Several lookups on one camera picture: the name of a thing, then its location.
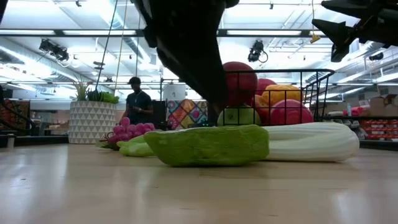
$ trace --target man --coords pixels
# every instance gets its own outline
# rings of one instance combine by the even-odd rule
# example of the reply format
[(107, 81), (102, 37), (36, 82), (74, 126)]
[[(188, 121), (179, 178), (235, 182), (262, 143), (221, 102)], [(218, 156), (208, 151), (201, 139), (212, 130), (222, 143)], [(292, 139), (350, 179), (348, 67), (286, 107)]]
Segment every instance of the man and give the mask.
[(134, 93), (127, 96), (123, 117), (128, 117), (131, 124), (149, 123), (154, 114), (150, 96), (141, 90), (141, 80), (138, 77), (132, 77), (129, 84)]

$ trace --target pink ball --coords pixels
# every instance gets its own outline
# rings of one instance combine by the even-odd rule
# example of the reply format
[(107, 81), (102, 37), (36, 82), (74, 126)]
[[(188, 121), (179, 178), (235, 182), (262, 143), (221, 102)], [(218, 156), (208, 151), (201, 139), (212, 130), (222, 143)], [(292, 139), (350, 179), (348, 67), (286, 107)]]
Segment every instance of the pink ball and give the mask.
[(145, 129), (150, 129), (150, 124), (149, 123), (144, 124), (144, 128)]
[(130, 125), (127, 127), (127, 132), (129, 132), (129, 133), (134, 133), (135, 131), (136, 131), (136, 126), (135, 126), (135, 125), (130, 124)]
[(115, 134), (114, 136), (108, 139), (108, 144), (116, 144), (118, 143), (118, 141), (121, 141), (121, 139), (118, 135)]
[(153, 130), (153, 131), (155, 131), (155, 125), (152, 124), (152, 123), (149, 123), (149, 124), (150, 124), (150, 129)]
[(145, 127), (144, 127), (143, 124), (137, 124), (137, 125), (136, 125), (136, 131), (138, 131), (138, 132), (140, 132), (140, 133), (143, 133), (144, 130), (145, 130)]
[(152, 130), (149, 129), (149, 128), (146, 128), (146, 129), (144, 130), (144, 133), (148, 133), (148, 132), (150, 132), (150, 131), (152, 131)]
[(119, 137), (120, 137), (120, 139), (121, 139), (122, 141), (128, 141), (128, 140), (130, 140), (130, 137), (129, 137), (127, 134), (120, 134)]
[(126, 129), (129, 125), (130, 125), (130, 119), (128, 117), (124, 117), (122, 118), (122, 120), (120, 121), (120, 125)]
[(129, 140), (134, 138), (134, 134), (133, 133), (127, 132), (127, 135), (129, 136)]
[(113, 133), (114, 134), (121, 134), (124, 132), (124, 128), (122, 126), (115, 126), (113, 128)]
[(142, 136), (142, 132), (136, 131), (134, 133), (134, 137)]

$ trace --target black t-shirt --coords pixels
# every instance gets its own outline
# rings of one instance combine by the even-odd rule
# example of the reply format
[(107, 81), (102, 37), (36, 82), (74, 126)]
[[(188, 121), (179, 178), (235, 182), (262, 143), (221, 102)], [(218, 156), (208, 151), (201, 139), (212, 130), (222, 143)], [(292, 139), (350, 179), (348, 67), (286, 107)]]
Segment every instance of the black t-shirt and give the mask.
[(152, 100), (148, 94), (144, 91), (140, 91), (139, 93), (131, 93), (127, 96), (126, 99), (126, 108), (129, 108), (129, 119), (131, 124), (139, 124), (139, 123), (149, 123), (150, 115), (145, 113), (135, 112), (132, 107), (136, 106), (143, 110), (148, 110), (152, 105)]

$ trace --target cardboard box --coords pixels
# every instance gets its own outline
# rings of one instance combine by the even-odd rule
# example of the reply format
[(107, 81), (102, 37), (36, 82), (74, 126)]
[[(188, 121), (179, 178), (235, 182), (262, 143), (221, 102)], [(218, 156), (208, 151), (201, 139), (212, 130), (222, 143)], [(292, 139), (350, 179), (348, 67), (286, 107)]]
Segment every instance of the cardboard box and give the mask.
[(369, 116), (398, 116), (396, 97), (394, 94), (374, 97), (370, 100), (361, 100), (359, 105), (369, 105)]

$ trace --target colorful painting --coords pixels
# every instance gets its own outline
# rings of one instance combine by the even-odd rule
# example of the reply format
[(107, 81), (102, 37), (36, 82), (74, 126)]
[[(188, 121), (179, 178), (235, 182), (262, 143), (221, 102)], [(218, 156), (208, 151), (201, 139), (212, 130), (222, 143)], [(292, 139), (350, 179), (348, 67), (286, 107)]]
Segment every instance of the colorful painting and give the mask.
[(188, 128), (207, 120), (207, 103), (205, 101), (168, 101), (167, 122), (173, 129)]

